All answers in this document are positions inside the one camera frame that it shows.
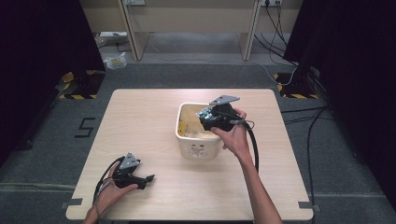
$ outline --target metal bracket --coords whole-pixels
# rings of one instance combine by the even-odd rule
[[[225,105],[233,101],[238,101],[240,98],[236,96],[221,95],[216,100],[210,102],[210,105]]]
[[[137,166],[139,164],[139,160],[137,160],[131,152],[128,152],[125,159],[123,160],[120,169],[129,169],[131,167]]]

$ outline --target black curtain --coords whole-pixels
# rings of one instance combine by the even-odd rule
[[[37,116],[62,75],[105,68],[78,0],[2,1],[0,27],[3,164],[38,125]]]
[[[304,0],[285,58],[319,69],[346,136],[396,209],[396,3],[329,2]],[[323,6],[337,8],[332,23],[317,20]]]

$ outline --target gray carpet floor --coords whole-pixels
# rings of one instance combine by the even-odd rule
[[[291,72],[292,68],[266,68],[268,74],[253,64],[128,64],[106,72],[94,100],[56,99],[32,139],[34,147],[12,152],[0,170],[0,223],[79,223],[65,217],[62,203],[72,197],[111,93],[116,89],[271,89],[281,111],[327,104],[322,98],[281,97],[268,75]],[[282,114],[310,196],[306,141],[312,119],[300,119],[316,112]],[[370,169],[354,155],[332,112],[327,109],[320,115],[310,137],[315,204],[320,207],[316,223],[396,223],[395,211]],[[91,136],[75,138],[86,133],[78,129],[84,118],[95,118],[85,122],[93,127]]]

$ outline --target wooden table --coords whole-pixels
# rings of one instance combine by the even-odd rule
[[[83,219],[95,185],[107,166],[132,152],[142,163],[134,175],[155,175],[144,190],[127,194],[104,215],[112,220],[252,220],[238,160],[221,150],[213,161],[190,161],[175,135],[177,111],[185,102],[209,103],[239,96],[232,106],[247,112],[260,151],[260,177],[284,220],[308,220],[309,202],[275,95],[270,90],[116,90],[95,137],[72,199],[69,219]]]

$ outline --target forearm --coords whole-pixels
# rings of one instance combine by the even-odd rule
[[[240,159],[255,224],[282,223],[279,213],[266,191],[251,158]]]
[[[94,206],[87,212],[87,216],[85,216],[84,224],[97,224],[99,220],[99,216],[94,208]]]

